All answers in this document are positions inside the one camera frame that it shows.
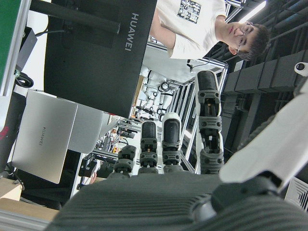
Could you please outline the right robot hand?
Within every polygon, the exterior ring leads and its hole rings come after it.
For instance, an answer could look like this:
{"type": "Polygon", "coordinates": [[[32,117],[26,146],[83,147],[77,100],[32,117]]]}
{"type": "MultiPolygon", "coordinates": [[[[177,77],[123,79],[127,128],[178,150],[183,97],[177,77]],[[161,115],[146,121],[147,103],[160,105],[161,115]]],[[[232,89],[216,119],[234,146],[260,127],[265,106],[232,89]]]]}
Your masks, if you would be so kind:
{"type": "Polygon", "coordinates": [[[125,151],[105,180],[84,187],[47,226],[49,231],[305,231],[308,214],[280,197],[308,161],[308,76],[294,98],[223,159],[216,75],[195,78],[197,172],[178,157],[180,121],[163,120],[162,161],[156,168],[154,124],[142,126],[140,169],[130,176],[125,151]]]}

